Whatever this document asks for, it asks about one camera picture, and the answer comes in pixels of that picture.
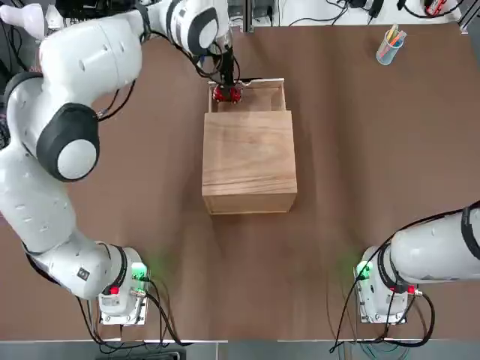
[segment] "wooden box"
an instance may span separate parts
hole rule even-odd
[[[210,214],[288,212],[297,194],[292,114],[282,79],[245,85],[240,103],[210,104],[202,195]]]

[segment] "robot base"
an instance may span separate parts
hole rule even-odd
[[[134,279],[132,264],[141,263],[140,255],[131,247],[123,248],[127,256],[127,274],[123,284],[118,288],[118,294],[98,296],[100,305],[100,323],[104,325],[145,325],[147,298],[132,293],[143,282]]]
[[[377,247],[369,247],[362,257],[362,261],[367,261]],[[371,263],[373,264],[370,270],[369,278],[359,280],[355,286],[357,295],[358,312],[362,323],[384,324],[387,322],[387,314],[389,313],[389,305],[392,299],[393,292],[385,286],[380,278],[377,256],[375,256]],[[354,269],[353,274],[357,277],[357,271]],[[388,323],[395,325],[398,320],[402,318],[407,308],[407,292],[395,293],[393,301],[391,302],[390,316],[388,316]],[[406,323],[407,319],[403,319],[400,323]]]

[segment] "red object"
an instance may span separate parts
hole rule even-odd
[[[218,102],[238,103],[242,99],[242,90],[235,86],[228,88],[221,88],[217,85],[213,91],[213,100]]]
[[[432,17],[438,15],[442,10],[443,5],[446,3],[446,0],[433,0],[430,6],[425,9],[425,12]]]

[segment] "black joint cap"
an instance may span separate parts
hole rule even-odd
[[[93,167],[81,178],[65,178],[58,167],[63,148],[75,140],[87,140],[97,152]],[[98,117],[93,109],[80,103],[66,103],[57,110],[52,120],[42,130],[37,141],[37,159],[40,165],[61,182],[75,182],[85,178],[94,168],[100,156]]]

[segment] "white floor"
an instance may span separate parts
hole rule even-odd
[[[274,26],[278,25],[278,5],[280,5],[280,26],[288,26],[294,21],[303,17],[311,17],[314,19],[331,19],[335,18],[341,9],[329,4],[326,0],[277,0],[274,9]],[[373,0],[367,0],[365,8],[371,6]],[[418,15],[425,15],[422,4],[424,0],[406,0],[406,6]],[[447,0],[442,11],[447,11],[457,4],[456,0]],[[397,0],[385,0],[379,16],[373,19],[371,25],[391,25],[391,24],[440,24],[458,21],[461,17],[460,10],[455,10],[449,15],[435,19],[417,19],[408,14],[404,9],[397,9]],[[335,25],[367,25],[369,16],[367,11],[363,9],[349,9]],[[239,25],[240,19],[234,19],[233,23]],[[303,20],[294,24],[294,26],[318,26],[331,25],[332,21],[314,22],[311,20]],[[270,26],[269,19],[258,19],[254,23],[255,26]]]

